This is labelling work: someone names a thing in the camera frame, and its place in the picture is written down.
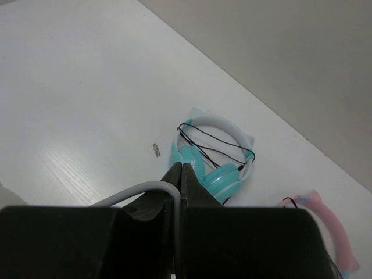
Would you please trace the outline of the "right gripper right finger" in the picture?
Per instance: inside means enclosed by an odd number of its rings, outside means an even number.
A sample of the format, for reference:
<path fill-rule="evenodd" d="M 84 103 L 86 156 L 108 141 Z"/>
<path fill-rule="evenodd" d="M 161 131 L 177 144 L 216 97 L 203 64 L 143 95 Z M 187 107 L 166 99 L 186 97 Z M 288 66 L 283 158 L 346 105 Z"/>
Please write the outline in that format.
<path fill-rule="evenodd" d="M 226 209 L 199 183 L 192 166 L 181 172 L 182 278 L 223 278 L 226 229 L 220 217 Z"/>

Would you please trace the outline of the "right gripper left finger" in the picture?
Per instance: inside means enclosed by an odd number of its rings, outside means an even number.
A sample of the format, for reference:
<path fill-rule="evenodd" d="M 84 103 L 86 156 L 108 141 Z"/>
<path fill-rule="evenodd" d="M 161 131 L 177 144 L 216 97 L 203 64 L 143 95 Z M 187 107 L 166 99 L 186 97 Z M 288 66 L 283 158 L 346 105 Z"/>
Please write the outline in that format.
<path fill-rule="evenodd" d="M 170 278 L 179 271 L 181 163 L 161 179 L 176 193 L 148 191 L 123 207 L 130 218 L 124 229 L 126 267 L 132 278 Z"/>

